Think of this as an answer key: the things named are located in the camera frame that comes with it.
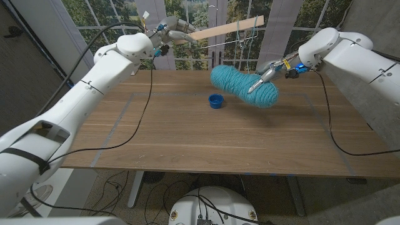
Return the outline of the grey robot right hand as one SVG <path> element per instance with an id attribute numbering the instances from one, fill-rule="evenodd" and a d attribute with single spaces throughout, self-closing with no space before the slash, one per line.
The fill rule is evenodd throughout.
<path id="1" fill-rule="evenodd" d="M 298 52 L 292 52 L 280 59 L 266 61 L 256 68 L 256 74 L 260 75 L 260 78 L 249 88 L 248 94 L 255 91 L 260 85 L 279 79 L 280 77 L 286 76 L 290 71 L 294 70 L 295 64 L 300 63 Z"/>

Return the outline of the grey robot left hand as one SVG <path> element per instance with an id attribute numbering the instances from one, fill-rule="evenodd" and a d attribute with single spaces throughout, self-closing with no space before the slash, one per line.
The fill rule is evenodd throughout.
<path id="1" fill-rule="evenodd" d="M 174 40 L 185 40 L 197 44 L 189 34 L 199 31 L 192 24 L 179 19 L 176 16 L 164 18 L 152 31 L 147 32 L 146 36 L 151 40 L 155 48 L 161 47 Z"/>

